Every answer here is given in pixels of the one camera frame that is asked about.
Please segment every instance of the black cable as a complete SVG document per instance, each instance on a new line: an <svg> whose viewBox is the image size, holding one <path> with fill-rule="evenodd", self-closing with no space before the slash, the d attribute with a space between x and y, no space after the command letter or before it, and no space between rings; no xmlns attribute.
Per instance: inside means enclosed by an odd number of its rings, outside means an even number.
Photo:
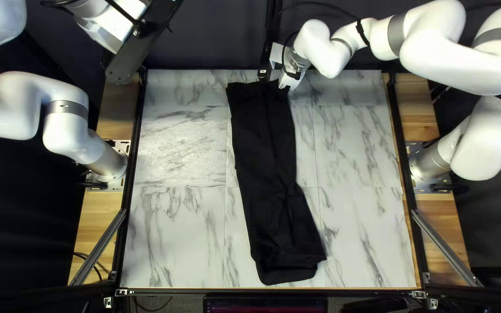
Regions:
<svg viewBox="0 0 501 313"><path fill-rule="evenodd" d="M346 11L346 10L340 8L340 7L337 7L337 6L328 4L328 3L316 2L316 1L303 1L303 2L296 3L296 4L292 4L292 5L288 6L287 8L279 11L278 15L282 15L283 12L288 11L290 9L293 9L295 7L301 6L303 4L314 4L314 5L317 5L317 6L330 8L330 9L338 11L338 12L340 12L340 13L346 15L346 16L354 18L357 21L357 26L355 26L355 28L357 29L358 34L361 36L361 39L365 42L365 44L367 46L370 46L370 42L369 42L369 40L365 36L365 30L363 29L363 27L361 25L361 19L359 17L357 17L357 15L355 15L355 14L349 12L349 11Z"/></svg>
<svg viewBox="0 0 501 313"><path fill-rule="evenodd" d="M43 0L40 1L40 5L46 8L59 8L62 6L66 6L67 4L75 3L79 0L62 0L62 1L52 1L52 0Z"/></svg>
<svg viewBox="0 0 501 313"><path fill-rule="evenodd" d="M139 304L139 302L136 300L136 297L133 297L133 299L135 300L135 310L138 312L138 310L136 309L137 307L145 310L146 312L158 312L159 310L165 308L166 305L168 305L168 303L171 301L173 297L169 297L169 299L165 302L165 304L161 307L158 307L157 309L154 309L154 310L149 310L145 307L143 307L141 304Z"/></svg>
<svg viewBox="0 0 501 313"><path fill-rule="evenodd" d="M84 252L75 252L75 253L80 254L80 255L82 255L82 256L85 256L85 257L88 257L88 256L89 256L89 254L84 253ZM110 273L110 270L108 270L105 266L103 266L103 265L102 265L102 263L100 263L100 261L96 261L96 264L98 264L98 265L102 268L102 270L103 270L104 272L106 272L106 274L109 274L109 273Z"/></svg>
<svg viewBox="0 0 501 313"><path fill-rule="evenodd" d="M82 313L88 313L88 310L90 310L90 301L84 303L84 308L82 309Z"/></svg>
<svg viewBox="0 0 501 313"><path fill-rule="evenodd" d="M76 257L79 257L80 259L86 260L87 258L81 254L78 254L77 252L73 252L73 255ZM98 274L98 278L100 279L100 282L102 281L102 274L100 274L100 271L98 271L98 268L94 265L94 270L96 271L96 274Z"/></svg>
<svg viewBox="0 0 501 313"><path fill-rule="evenodd" d="M316 1L303 1L303 2L296 3L296 4L292 4L292 5L288 6L287 8L283 9L282 11L279 11L278 14L281 15L283 12L288 11L290 9L293 9L293 8L298 7L300 5L303 5L303 4L314 4L314 5L321 6L321 7L327 7L327 8L336 10L336 11L338 11L340 13L343 13L343 14L345 14L347 16L350 16L352 18L355 18L356 20L359 20L359 18L356 15L354 15L354 14L348 12L348 11L345 11L344 9L342 9L340 7L337 7L337 6L328 4L328 3L316 2Z"/></svg>
<svg viewBox="0 0 501 313"><path fill-rule="evenodd" d="M300 74L299 74L298 72L297 72L297 73L295 73L295 74L293 74L293 73L291 73L291 74L290 74L290 73L288 73L288 72L287 72L287 69L285 68L285 58L284 58L284 56L285 56L285 47L287 47L287 44L289 43L289 40L291 40L291 38L292 38L293 36L295 36L297 33L298 33L298 32L292 32L292 33L291 33L291 34L287 37L287 39L286 39L285 43L283 44L283 48L282 48L282 69L283 69L283 72L284 72L285 74L287 74L289 77L294 78L294 79L296 79L296 80L299 80L299 78L300 78Z"/></svg>

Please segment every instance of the black bracket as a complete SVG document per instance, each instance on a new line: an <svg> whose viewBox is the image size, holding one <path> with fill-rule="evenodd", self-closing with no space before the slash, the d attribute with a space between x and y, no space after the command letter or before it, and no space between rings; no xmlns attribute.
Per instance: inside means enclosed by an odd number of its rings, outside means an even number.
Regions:
<svg viewBox="0 0 501 313"><path fill-rule="evenodd" d="M105 1L133 24L129 37L106 68L106 77L109 81L124 85L131 81L132 76L148 55L150 47L164 30L171 33L169 22L183 0L153 0L140 19L130 16L114 0Z"/></svg>

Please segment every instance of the metal mounting plate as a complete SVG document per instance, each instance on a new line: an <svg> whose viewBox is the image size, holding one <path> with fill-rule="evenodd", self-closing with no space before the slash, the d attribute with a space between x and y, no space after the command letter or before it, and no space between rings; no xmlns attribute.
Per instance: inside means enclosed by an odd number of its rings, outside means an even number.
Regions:
<svg viewBox="0 0 501 313"><path fill-rule="evenodd" d="M426 292L422 290L413 290L411 296L415 299L426 299Z"/></svg>
<svg viewBox="0 0 501 313"><path fill-rule="evenodd" d="M405 142L405 148L407 150L407 155L410 155L412 153L416 153L417 151L420 151L422 149L422 144L424 144L424 141L406 141ZM451 184L451 179L449 174L444 174L438 178L438 182L436 185L449 185ZM421 181L419 179L416 179L411 175L411 181L413 182L413 189L415 193L450 193L450 190L438 190L438 191L430 191L430 185L427 184L424 181Z"/></svg>
<svg viewBox="0 0 501 313"><path fill-rule="evenodd" d="M121 154L126 154L127 157L129 157L129 153L131 152L131 140L118 140L118 139L113 139L112 140L115 143L114 149L117 150L117 152ZM88 187L86 191L90 192L123 192L123 189L125 188L125 174L123 174L120 178L117 178L114 181L108 182L108 188L107 189L100 189L100 188L91 188ZM86 181L88 182L95 182L99 183L98 179L96 179L97 174L95 173L89 173L86 175Z"/></svg>

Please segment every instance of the white marble surface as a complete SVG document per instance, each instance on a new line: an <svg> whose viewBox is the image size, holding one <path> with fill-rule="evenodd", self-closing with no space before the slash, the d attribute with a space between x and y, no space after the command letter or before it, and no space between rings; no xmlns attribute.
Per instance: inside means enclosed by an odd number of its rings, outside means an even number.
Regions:
<svg viewBox="0 0 501 313"><path fill-rule="evenodd" d="M225 188L133 190L122 285L222 285Z"/></svg>
<svg viewBox="0 0 501 313"><path fill-rule="evenodd" d="M413 257L400 188L320 190L328 287L411 287Z"/></svg>
<svg viewBox="0 0 501 313"><path fill-rule="evenodd" d="M318 71L307 71L313 105L387 105L380 71L343 71L326 79Z"/></svg>
<svg viewBox="0 0 501 313"><path fill-rule="evenodd" d="M137 184L226 185L226 106L145 105Z"/></svg>
<svg viewBox="0 0 501 313"><path fill-rule="evenodd" d="M318 184L400 187L387 106L312 109Z"/></svg>
<svg viewBox="0 0 501 313"><path fill-rule="evenodd" d="M227 70L148 70L145 102L227 105Z"/></svg>
<svg viewBox="0 0 501 313"><path fill-rule="evenodd" d="M250 257L224 92L255 75L149 71L122 286L264 287ZM309 71L289 103L297 182L328 260L310 280L269 287L413 287L380 72L327 80Z"/></svg>

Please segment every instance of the cable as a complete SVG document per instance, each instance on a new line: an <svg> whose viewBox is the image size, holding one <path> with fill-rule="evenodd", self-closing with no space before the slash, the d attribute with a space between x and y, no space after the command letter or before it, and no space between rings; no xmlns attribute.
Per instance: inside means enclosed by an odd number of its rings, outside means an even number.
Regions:
<svg viewBox="0 0 501 313"><path fill-rule="evenodd" d="M314 5L321 6L321 7L327 7L327 8L336 10L336 11L338 11L340 13L343 13L343 14L345 14L347 16L350 16L352 18L355 18L356 20L359 20L359 18L356 15L354 15L354 14L348 12L348 11L345 11L344 9L342 9L340 7L337 7L337 6L334 6L334 5L331 5L331 4L327 4L327 3L316 2L316 1L303 1L303 2L296 3L296 4L292 4L292 5L288 6L287 8L283 9L282 11L279 11L278 14L282 15L283 12L291 10L291 9L293 9L295 7L298 7L298 6L302 5L302 4L314 4Z"/></svg>
<svg viewBox="0 0 501 313"><path fill-rule="evenodd" d="M285 62L285 58L284 58L284 56L285 56L285 47L287 47L287 44L289 43L289 40L291 40L291 38L292 38L293 36L295 36L297 33L299 33L299 32L292 32L292 33L291 33L291 34L287 37L287 39L286 39L285 43L283 44L283 48L282 48L282 69L283 69L283 72L284 72L285 74L287 74L289 77L294 78L294 79L296 79L296 80L298 80L298 79L300 78L300 75L299 75L299 77L297 77L298 73L295 73L295 76L294 76L294 75L293 75L293 73L291 73L291 74L290 74L290 73L288 73L288 72L287 72L287 69L285 68L285 63L284 63L284 62Z"/></svg>
<svg viewBox="0 0 501 313"><path fill-rule="evenodd" d="M85 257L88 257L88 256L89 256L89 254L84 253L84 252L75 252L75 253L80 254L80 255L83 255L83 256L85 256ZM100 261L96 261L96 264L98 264L98 265L102 268L102 270L103 270L104 272L106 272L106 274L109 274L109 273L110 273L110 270L108 270L105 266L103 266L103 265L102 265L102 263L100 263Z"/></svg>
<svg viewBox="0 0 501 313"><path fill-rule="evenodd" d="M88 313L89 310L90 310L90 301L87 301L86 303L84 303L84 308L82 309L82 313Z"/></svg>
<svg viewBox="0 0 501 313"><path fill-rule="evenodd" d="M138 312L138 309L136 309L136 308L139 307L139 308L145 310L146 312L158 312L159 310L165 308L165 306L168 305L168 303L171 301L172 298L173 297L169 297L169 299L165 302L165 304L163 306L158 307L157 309L154 309L154 310L149 310L149 309L143 307L141 304L139 304L139 302L136 300L136 297L133 297L133 299L135 300L135 304L136 304L135 311Z"/></svg>
<svg viewBox="0 0 501 313"><path fill-rule="evenodd" d="M40 1L40 5L46 8L59 8L62 6L66 6L67 4L75 3L79 0L62 0L62 1L52 1L52 0L43 0Z"/></svg>
<svg viewBox="0 0 501 313"><path fill-rule="evenodd" d="M73 255L76 257L79 257L80 259L86 260L87 258L78 252L73 252ZM102 281L102 274L100 274L100 271L98 271L97 267L94 265L94 270L96 271L96 274L98 274L98 278L100 279L100 282Z"/></svg>

